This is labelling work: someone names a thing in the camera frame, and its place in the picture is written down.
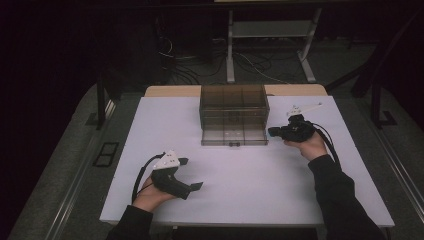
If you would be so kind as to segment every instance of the acrylic drawer organizer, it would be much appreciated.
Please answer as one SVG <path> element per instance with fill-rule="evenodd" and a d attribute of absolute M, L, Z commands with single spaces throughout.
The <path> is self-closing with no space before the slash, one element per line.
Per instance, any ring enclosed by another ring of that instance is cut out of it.
<path fill-rule="evenodd" d="M 267 145 L 269 105 L 263 85 L 202 86 L 202 145 Z"/>

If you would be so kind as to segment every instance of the hand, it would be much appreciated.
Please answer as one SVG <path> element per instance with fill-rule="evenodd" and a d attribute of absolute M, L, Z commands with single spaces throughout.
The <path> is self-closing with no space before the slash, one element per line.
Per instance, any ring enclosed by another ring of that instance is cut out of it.
<path fill-rule="evenodd" d="M 176 198 L 174 195 L 157 189 L 150 177 L 146 179 L 141 189 L 143 190 L 138 193 L 133 206 L 148 212 L 153 212 L 165 201 Z"/>
<path fill-rule="evenodd" d="M 314 160 L 317 157 L 327 154 L 324 140 L 321 136 L 315 132 L 312 137 L 304 142 L 297 143 L 284 140 L 284 144 L 291 147 L 296 147 L 300 150 L 300 154 L 308 159 L 309 161 Z"/>

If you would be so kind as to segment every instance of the forearm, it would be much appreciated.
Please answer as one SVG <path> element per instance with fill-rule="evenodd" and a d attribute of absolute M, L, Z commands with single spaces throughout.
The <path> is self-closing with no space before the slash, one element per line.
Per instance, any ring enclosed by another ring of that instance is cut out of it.
<path fill-rule="evenodd" d="M 150 239 L 149 229 L 153 213 L 127 206 L 119 223 L 109 232 L 107 240 L 146 240 Z"/>
<path fill-rule="evenodd" d="M 355 197 L 354 181 L 329 155 L 312 160 L 315 191 L 327 227 L 327 239 L 384 239 Z"/>

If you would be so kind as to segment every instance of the floor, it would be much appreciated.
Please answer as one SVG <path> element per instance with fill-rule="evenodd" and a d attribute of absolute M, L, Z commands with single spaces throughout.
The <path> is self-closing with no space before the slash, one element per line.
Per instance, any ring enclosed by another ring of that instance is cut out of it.
<path fill-rule="evenodd" d="M 175 50 L 178 59 L 168 68 L 172 75 L 167 84 L 226 84 L 225 42 L 214 40 L 213 60 L 199 60 L 183 50 Z M 300 40 L 265 39 L 235 43 L 236 83 L 308 84 L 297 60 Z M 323 40 L 314 43 L 308 60 L 322 85 L 329 84 L 364 63 L 373 45 Z M 381 144 L 386 139 L 413 179 L 424 192 L 422 174 L 424 134 L 392 95 L 383 90 L 382 110 L 389 111 L 397 125 L 376 129 L 369 120 L 370 94 L 353 98 L 350 89 L 355 79 L 329 92 L 335 98 L 352 138 L 373 178 L 396 226 L 390 229 L 394 240 L 424 239 L 424 220 L 393 170 L 391 158 Z M 96 112 L 96 86 L 81 102 L 62 136 L 43 176 L 19 218 L 10 239 L 104 239 L 111 226 L 100 222 L 99 215 L 110 182 L 125 145 L 142 91 L 129 86 L 111 106 L 113 114 L 101 130 L 90 119 Z M 91 166 L 104 142 L 119 142 L 111 167 Z M 319 238 L 325 239 L 322 229 Z M 155 235 L 159 239 L 167 236 Z"/>

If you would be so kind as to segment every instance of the person's left hand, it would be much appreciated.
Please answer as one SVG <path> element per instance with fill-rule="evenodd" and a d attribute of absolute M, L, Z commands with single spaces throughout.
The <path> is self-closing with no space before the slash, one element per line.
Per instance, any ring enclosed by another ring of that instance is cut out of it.
<path fill-rule="evenodd" d="M 148 212 L 153 212 L 165 201 L 176 198 L 174 195 L 157 189 L 150 177 L 146 179 L 141 189 L 133 202 L 133 206 Z"/>

